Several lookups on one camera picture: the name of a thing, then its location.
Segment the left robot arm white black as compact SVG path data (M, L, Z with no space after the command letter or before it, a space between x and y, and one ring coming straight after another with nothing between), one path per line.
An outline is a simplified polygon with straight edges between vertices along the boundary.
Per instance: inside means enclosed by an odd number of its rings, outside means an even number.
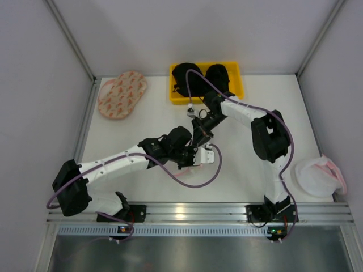
M100 187L134 171L174 162L178 168L205 162L207 151L190 144L191 133L178 126L159 138L146 138L132 148L108 158L78 164L66 161L52 187L63 216L77 215L85 210L115 215L125 208L119 192L105 193Z

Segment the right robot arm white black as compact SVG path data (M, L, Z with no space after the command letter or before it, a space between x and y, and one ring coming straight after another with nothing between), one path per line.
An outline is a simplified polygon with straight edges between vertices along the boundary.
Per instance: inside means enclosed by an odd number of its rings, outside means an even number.
M289 161L291 139L281 123L283 118L279 111L267 113L264 110L242 106L238 102L239 99L229 92L223 95L215 91L208 92L203 98L203 103L209 112L204 118L195 117L192 120L192 145L200 147L209 142L214 137L212 130L228 117L249 128L254 152L264 162L265 205L273 213L279 213L291 201L280 177L281 170Z

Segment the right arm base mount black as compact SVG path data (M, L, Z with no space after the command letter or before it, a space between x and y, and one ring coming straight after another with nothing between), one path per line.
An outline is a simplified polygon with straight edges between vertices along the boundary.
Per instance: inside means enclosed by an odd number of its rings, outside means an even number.
M268 205L250 204L246 206L247 221L249 223L293 223L297 212L292 204Z

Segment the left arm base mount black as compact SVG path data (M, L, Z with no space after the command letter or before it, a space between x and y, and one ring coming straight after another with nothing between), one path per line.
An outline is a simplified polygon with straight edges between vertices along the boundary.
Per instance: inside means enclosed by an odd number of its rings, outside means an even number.
M146 218L146 208L146 205L123 204L122 209L112 217L129 223L143 223Z

